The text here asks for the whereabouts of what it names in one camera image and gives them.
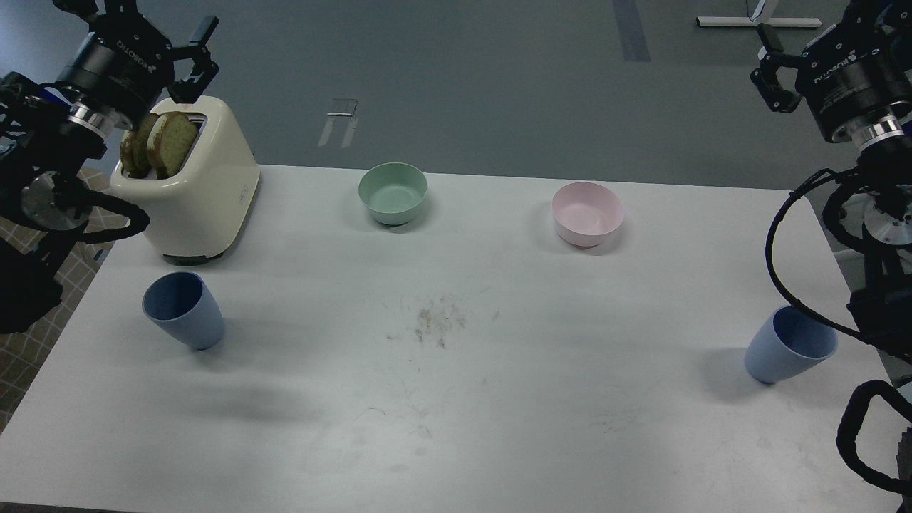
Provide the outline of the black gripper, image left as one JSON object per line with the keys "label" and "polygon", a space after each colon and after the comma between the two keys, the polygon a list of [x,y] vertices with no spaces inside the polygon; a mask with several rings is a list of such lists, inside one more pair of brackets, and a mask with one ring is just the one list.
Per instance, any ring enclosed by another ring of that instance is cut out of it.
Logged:
{"label": "black gripper, image left", "polygon": [[[107,113],[118,129],[137,129],[174,78],[165,62],[170,40],[140,13],[135,1],[58,1],[56,8],[75,14],[89,32],[77,55],[56,78],[56,88],[71,102]],[[205,17],[188,42],[171,48],[172,62],[191,61],[185,78],[167,88],[174,102],[196,102],[219,73],[208,49],[219,25]]]}

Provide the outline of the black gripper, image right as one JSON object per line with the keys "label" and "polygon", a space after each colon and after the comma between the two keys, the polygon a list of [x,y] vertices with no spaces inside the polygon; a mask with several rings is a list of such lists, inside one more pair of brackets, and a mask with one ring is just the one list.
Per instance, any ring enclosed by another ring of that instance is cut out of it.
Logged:
{"label": "black gripper, image right", "polygon": [[[856,119],[910,114],[910,4],[848,4],[841,20],[785,51],[776,29],[759,23],[762,43],[750,81],[773,113],[793,113],[802,98],[828,143],[851,139]],[[796,69],[796,91],[782,87],[780,68]]]}

